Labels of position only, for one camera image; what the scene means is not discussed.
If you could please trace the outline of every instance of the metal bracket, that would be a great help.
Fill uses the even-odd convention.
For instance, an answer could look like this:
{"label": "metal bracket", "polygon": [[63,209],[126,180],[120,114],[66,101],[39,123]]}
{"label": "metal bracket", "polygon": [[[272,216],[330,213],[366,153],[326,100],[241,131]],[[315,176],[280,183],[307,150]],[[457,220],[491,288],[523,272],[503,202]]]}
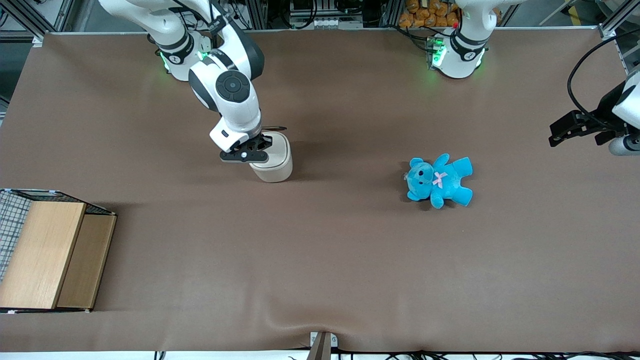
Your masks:
{"label": "metal bracket", "polygon": [[220,159],[225,163],[265,163],[269,161],[266,149],[271,147],[271,136],[258,134],[245,143],[234,146],[230,152],[220,152]]}
{"label": "metal bracket", "polygon": [[331,347],[338,346],[338,337],[330,332],[311,333],[311,351],[307,360],[331,360]]}
{"label": "metal bracket", "polygon": [[33,45],[33,47],[42,47],[42,39],[33,37],[33,40],[31,41],[31,45]]}
{"label": "metal bracket", "polygon": [[[331,347],[338,347],[338,337],[330,332],[328,334],[331,337]],[[309,342],[309,346],[314,346],[314,342],[316,342],[317,336],[317,331],[311,333],[311,341]]]}

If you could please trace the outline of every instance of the teddy bear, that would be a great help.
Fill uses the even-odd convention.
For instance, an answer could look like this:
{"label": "teddy bear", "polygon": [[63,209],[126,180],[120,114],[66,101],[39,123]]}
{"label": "teddy bear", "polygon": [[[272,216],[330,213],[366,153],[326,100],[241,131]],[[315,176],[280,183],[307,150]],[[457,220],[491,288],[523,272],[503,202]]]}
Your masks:
{"label": "teddy bear", "polygon": [[431,205],[440,209],[445,199],[462,206],[469,205],[473,191],[460,185],[463,177],[473,174],[474,169],[469,158],[458,159],[451,164],[449,154],[440,155],[433,166],[421,158],[409,162],[411,170],[406,175],[409,186],[407,197],[413,201],[431,198]]}

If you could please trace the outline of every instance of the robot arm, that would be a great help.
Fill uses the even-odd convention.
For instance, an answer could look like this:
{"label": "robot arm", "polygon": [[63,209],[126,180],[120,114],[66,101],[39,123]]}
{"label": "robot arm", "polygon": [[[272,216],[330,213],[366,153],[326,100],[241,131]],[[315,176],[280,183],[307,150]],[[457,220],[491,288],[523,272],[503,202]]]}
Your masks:
{"label": "robot arm", "polygon": [[459,26],[447,29],[435,38],[434,53],[429,55],[432,69],[454,79],[466,78],[480,66],[484,47],[495,29],[493,8],[526,0],[456,0],[462,9]]}
{"label": "robot arm", "polygon": [[[193,92],[207,108],[221,114],[209,136],[223,152],[257,138],[260,149],[248,149],[238,161],[266,161],[260,150],[269,146],[261,136],[260,107],[251,83],[262,74],[264,55],[228,17],[218,3],[209,0],[99,0],[111,15],[130,20],[147,30],[160,48],[165,67],[175,78],[189,81]],[[209,25],[223,44],[212,49],[212,41],[197,31],[187,31],[171,9],[191,10]]]}
{"label": "robot arm", "polygon": [[598,108],[589,113],[569,111],[553,123],[549,144],[597,133],[596,144],[609,141],[609,151],[618,156],[640,155],[640,67],[636,67],[627,79],[604,95]]}

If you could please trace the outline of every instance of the teddy bear leg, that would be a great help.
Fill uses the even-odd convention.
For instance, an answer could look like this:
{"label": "teddy bear leg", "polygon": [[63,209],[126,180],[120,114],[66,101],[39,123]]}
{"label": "teddy bear leg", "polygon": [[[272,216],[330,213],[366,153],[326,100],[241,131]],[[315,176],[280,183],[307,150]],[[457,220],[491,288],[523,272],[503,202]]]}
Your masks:
{"label": "teddy bear leg", "polygon": [[462,158],[454,161],[451,165],[456,169],[460,177],[469,176],[474,173],[474,168],[471,166],[471,160],[469,158]]}
{"label": "teddy bear leg", "polygon": [[462,206],[467,206],[473,196],[474,192],[471,189],[461,186],[456,190],[456,193],[453,194],[451,200]]}

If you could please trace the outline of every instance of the brown table surface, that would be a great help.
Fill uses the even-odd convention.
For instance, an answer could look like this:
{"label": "brown table surface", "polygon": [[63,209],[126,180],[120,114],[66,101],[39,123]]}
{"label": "brown table surface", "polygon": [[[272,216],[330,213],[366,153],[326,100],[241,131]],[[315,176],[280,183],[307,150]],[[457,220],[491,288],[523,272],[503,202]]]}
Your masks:
{"label": "brown table surface", "polygon": [[[0,350],[640,347],[640,158],[552,149],[593,29],[496,31],[468,79],[394,31],[253,34],[294,173],[221,163],[206,110],[143,35],[49,35],[0,130],[1,184],[117,211],[95,312],[0,316]],[[575,79],[624,78],[613,45]],[[468,208],[406,199],[408,160],[470,156]]]}

